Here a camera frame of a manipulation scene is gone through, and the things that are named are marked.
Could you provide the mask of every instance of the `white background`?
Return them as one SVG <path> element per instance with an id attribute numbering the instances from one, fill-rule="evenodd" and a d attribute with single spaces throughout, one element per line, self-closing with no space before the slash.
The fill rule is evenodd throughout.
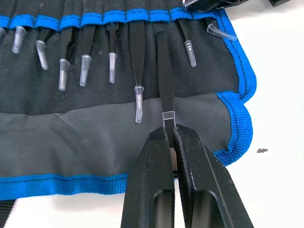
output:
<path id="1" fill-rule="evenodd" d="M 228 170 L 255 228 L 304 228 L 304 0 L 277 8 L 251 0 L 226 11 L 257 78 L 246 103 L 253 141 Z M 184 228 L 176 196 L 175 227 Z M 119 228 L 123 200 L 124 194 L 19 199 L 6 228 Z"/>

